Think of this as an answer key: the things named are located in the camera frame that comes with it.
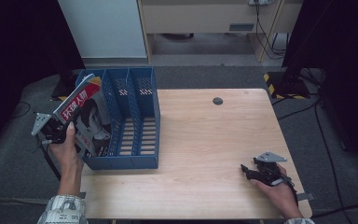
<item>white wall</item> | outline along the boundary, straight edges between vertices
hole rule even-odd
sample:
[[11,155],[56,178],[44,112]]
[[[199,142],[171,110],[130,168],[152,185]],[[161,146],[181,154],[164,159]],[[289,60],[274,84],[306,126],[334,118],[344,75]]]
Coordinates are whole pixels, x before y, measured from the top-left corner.
[[137,0],[59,3],[82,58],[146,58]]

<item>metal bracket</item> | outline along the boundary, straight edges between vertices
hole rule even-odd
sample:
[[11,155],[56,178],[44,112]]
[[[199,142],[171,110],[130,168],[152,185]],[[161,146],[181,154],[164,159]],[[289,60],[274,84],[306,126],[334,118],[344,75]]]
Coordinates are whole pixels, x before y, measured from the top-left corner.
[[263,162],[276,162],[276,161],[287,161],[286,158],[280,157],[277,154],[274,154],[272,152],[265,152],[261,154],[258,157],[255,157],[257,161],[263,161]]
[[298,201],[303,201],[303,200],[308,200],[308,201],[312,201],[315,200],[316,197],[313,193],[299,193],[297,194],[297,200]]
[[37,135],[45,124],[51,119],[50,114],[36,114],[36,120],[34,121],[34,128],[31,132],[32,136]]

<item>floor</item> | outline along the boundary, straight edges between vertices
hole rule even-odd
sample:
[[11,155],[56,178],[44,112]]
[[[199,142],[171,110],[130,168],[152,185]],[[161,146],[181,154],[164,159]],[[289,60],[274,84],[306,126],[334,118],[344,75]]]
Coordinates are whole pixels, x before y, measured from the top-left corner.
[[[279,34],[274,48],[284,49],[286,37]],[[150,64],[142,60],[114,59],[93,61],[87,66],[153,65],[159,89],[267,89],[263,74],[284,71],[281,68],[282,55],[274,54],[271,49],[268,50],[271,58],[280,59],[267,57],[262,63],[256,62],[247,35],[243,34],[195,34],[193,38],[158,35],[153,52]],[[321,78],[322,73],[318,69],[310,71],[316,78]],[[23,103],[14,112],[14,115],[21,116],[8,123],[0,136],[0,223],[36,223],[47,199],[57,190],[58,181],[29,134],[34,125],[34,113],[31,112],[48,113],[58,105],[58,102],[51,102],[48,95],[56,82],[57,77],[48,77],[25,88],[21,98]],[[316,93],[314,85],[306,84],[311,92]],[[341,207],[340,197],[345,206],[358,205],[358,155],[342,150],[329,118],[320,106],[314,106],[317,100],[317,95],[312,95],[308,100],[271,99],[305,191],[316,196],[315,200],[310,201],[314,215]],[[315,111],[318,112],[324,135],[321,135]],[[358,223],[358,208],[347,213],[352,223]],[[314,220],[322,224],[350,223],[342,211]],[[89,221],[91,224],[106,222]],[[118,220],[117,223],[254,224],[259,221]],[[282,220],[265,220],[265,223],[278,224]]]

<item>person's arm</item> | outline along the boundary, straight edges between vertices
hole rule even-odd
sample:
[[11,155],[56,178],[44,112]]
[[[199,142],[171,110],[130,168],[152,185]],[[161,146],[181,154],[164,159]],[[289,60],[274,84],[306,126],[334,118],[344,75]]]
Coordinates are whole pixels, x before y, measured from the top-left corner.
[[[286,175],[286,170],[277,164],[281,173]],[[297,207],[296,199],[293,196],[293,192],[289,186],[285,183],[281,183],[277,186],[270,187],[268,185],[263,184],[262,182],[251,179],[250,180],[253,185],[258,187],[261,191],[263,191],[272,204],[278,208],[287,221],[286,224],[311,224],[312,220],[309,218],[304,218],[301,214],[300,210]]]
[[71,122],[62,144],[51,144],[48,148],[61,166],[61,182],[58,195],[48,201],[45,212],[38,224],[45,223],[88,223],[84,216],[86,204],[79,198],[83,161],[78,158],[75,148],[75,127]]

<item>patterned sleeve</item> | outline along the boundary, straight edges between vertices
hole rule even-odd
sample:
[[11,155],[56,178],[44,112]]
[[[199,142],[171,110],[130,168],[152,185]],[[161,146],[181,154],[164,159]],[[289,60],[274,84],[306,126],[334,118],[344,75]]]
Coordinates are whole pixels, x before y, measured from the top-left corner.
[[283,224],[315,224],[310,218],[292,218],[285,221]]
[[48,201],[38,224],[87,224],[84,216],[86,203],[73,195],[57,195]]

